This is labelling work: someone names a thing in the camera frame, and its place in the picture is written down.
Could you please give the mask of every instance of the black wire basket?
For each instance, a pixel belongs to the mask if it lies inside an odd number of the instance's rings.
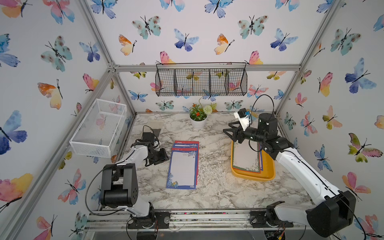
[[[207,63],[157,64],[157,96],[244,96],[247,93],[246,63],[210,68]]]

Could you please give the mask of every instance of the white flower pot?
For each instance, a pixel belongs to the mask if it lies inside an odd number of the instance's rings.
[[[195,130],[200,130],[200,129],[203,129],[205,124],[207,123],[207,118],[206,117],[204,120],[202,121],[195,121],[193,120],[191,117],[189,117],[189,119],[191,120],[191,124],[192,124],[192,127],[195,129]]]

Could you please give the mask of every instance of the yellow tray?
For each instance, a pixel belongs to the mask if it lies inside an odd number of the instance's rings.
[[[233,141],[231,143],[231,169],[232,169],[232,174],[235,175],[236,177],[241,177],[244,179],[249,179],[249,180],[255,180],[255,181],[260,181],[260,182],[266,182],[266,181],[271,181],[275,178],[276,176],[276,171],[275,171],[275,162],[273,159],[269,156],[268,153],[262,151],[262,159],[263,159],[263,171],[260,173],[255,173],[255,172],[247,172],[239,169],[235,169],[232,167],[233,164]]]

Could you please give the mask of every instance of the marble tabletop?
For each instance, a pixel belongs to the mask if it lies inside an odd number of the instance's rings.
[[[163,120],[161,147],[168,155],[174,141],[199,141],[199,175],[196,190],[167,189],[169,161],[137,170],[139,194],[155,209],[232,209],[263,208],[276,201],[310,205],[307,192],[278,162],[272,181],[257,182],[235,177],[231,172],[231,139],[223,133],[234,122],[233,113],[213,113],[207,125],[193,129],[187,113],[138,114],[126,152],[140,139],[143,125],[149,120]]]

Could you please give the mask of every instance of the white wire basket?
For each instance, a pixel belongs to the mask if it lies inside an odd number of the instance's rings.
[[[111,157],[126,113],[125,104],[96,99],[70,140],[74,152],[93,157]]]

